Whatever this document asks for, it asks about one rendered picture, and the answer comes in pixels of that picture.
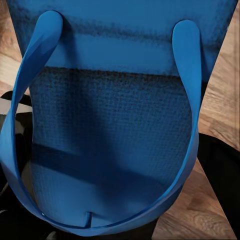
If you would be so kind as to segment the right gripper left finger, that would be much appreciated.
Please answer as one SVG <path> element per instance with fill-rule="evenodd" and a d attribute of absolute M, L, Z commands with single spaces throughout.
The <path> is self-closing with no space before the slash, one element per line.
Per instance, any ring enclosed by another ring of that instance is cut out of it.
<path fill-rule="evenodd" d="M 17 157 L 17 163 L 19 164 L 20 160 L 23 158 L 23 156 L 26 153 L 26 144 L 22 133 L 15 134 L 15 147 L 16 147 L 16 157 Z M 6 183 L 8 182 L 3 169 L 2 165 L 0 163 L 0 193 L 6 186 Z"/>

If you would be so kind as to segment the sandal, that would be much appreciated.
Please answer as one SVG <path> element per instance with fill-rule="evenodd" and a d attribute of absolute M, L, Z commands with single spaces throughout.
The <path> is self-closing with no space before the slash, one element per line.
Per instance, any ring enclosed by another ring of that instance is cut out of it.
<path fill-rule="evenodd" d="M 0 133 L 21 204 L 82 237 L 146 225 L 198 159 L 198 118 L 238 0 L 6 0 L 22 62 Z M 30 174 L 15 140 L 27 88 Z"/>

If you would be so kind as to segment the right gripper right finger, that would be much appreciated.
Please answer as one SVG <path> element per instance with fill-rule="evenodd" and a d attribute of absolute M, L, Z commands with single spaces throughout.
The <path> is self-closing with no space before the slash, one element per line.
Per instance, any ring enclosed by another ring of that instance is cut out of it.
<path fill-rule="evenodd" d="M 197 158 L 240 240 L 240 151 L 214 136 L 199 133 Z"/>

